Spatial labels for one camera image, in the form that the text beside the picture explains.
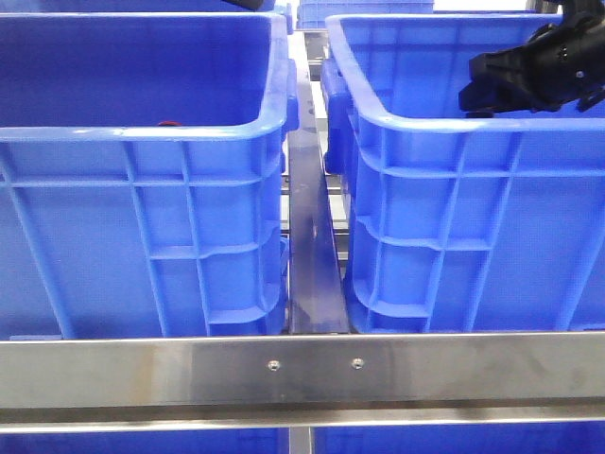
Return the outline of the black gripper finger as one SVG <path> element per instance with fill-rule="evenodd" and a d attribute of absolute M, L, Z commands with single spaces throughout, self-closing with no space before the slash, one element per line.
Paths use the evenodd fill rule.
<path fill-rule="evenodd" d="M 474 83 L 530 84 L 528 50 L 525 46 L 517 46 L 479 54 L 469 61 L 469 77 Z"/>
<path fill-rule="evenodd" d="M 515 85 L 472 81 L 458 94 L 464 112 L 500 114 L 516 111 L 541 111 L 544 103 L 532 93 Z"/>

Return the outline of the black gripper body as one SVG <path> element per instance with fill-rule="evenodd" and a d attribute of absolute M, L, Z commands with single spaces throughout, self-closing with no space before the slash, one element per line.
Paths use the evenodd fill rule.
<path fill-rule="evenodd" d="M 604 100 L 604 3 L 561 1 L 562 21 L 523 46 L 523 76 L 533 112 L 577 101 L 583 113 Z"/>

